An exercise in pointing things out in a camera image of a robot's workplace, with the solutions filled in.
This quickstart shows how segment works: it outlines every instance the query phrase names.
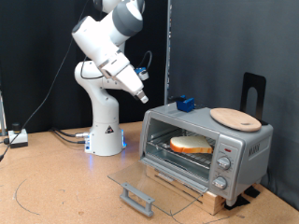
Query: round wooden board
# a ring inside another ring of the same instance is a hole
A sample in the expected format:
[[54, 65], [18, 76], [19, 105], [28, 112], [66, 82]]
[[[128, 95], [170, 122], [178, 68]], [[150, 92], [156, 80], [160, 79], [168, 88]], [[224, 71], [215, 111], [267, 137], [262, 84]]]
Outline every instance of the round wooden board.
[[256, 132], [262, 127], [257, 119], [234, 109], [215, 108], [211, 109], [210, 114], [217, 122], [243, 132]]

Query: toast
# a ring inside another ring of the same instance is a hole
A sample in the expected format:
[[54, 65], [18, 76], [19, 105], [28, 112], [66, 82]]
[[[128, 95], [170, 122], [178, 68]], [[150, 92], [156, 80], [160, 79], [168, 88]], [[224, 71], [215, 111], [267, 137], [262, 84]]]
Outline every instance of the toast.
[[175, 152], [212, 153], [213, 148], [204, 136], [181, 136], [170, 139], [170, 148]]

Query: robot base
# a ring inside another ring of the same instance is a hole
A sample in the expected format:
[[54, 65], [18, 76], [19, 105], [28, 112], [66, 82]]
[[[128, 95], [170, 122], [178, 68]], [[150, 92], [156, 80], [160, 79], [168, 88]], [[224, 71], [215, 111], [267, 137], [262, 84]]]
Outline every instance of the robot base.
[[122, 150], [122, 136], [119, 123], [94, 123], [85, 140], [85, 152], [97, 156], [113, 156]]

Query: table surface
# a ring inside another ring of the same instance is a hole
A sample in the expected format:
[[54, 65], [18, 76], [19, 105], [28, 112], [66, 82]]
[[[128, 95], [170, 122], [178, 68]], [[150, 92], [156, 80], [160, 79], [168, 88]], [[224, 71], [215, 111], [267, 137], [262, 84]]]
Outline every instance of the table surface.
[[1, 223], [299, 223], [298, 211], [261, 185], [256, 199], [245, 196], [250, 204], [216, 216], [194, 204], [173, 217], [155, 207], [153, 217], [136, 212], [107, 176], [139, 160], [141, 126], [121, 124], [128, 147], [112, 157], [87, 154], [53, 133], [28, 134], [29, 147], [10, 149], [0, 163]]

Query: black backdrop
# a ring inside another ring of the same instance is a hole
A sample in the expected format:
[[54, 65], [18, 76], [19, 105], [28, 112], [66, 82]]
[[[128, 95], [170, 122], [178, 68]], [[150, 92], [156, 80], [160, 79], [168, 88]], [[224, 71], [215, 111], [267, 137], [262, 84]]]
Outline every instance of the black backdrop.
[[[45, 98], [66, 54], [72, 28], [85, 0], [1, 1], [0, 77], [7, 126], [23, 124]], [[90, 0], [83, 17], [99, 20]], [[108, 91], [120, 103], [120, 122], [140, 121], [144, 113], [164, 103], [167, 0], [146, 1], [144, 28], [126, 43], [125, 55], [137, 66], [147, 50], [153, 53], [143, 105], [125, 91]], [[90, 98], [74, 78], [74, 69], [84, 55], [73, 42], [48, 101], [28, 123], [29, 133], [89, 127], [93, 112]]]
[[239, 109], [244, 73], [266, 77], [263, 120], [274, 127], [274, 134], [271, 178], [262, 183], [298, 209], [299, 2], [172, 3], [170, 95]]

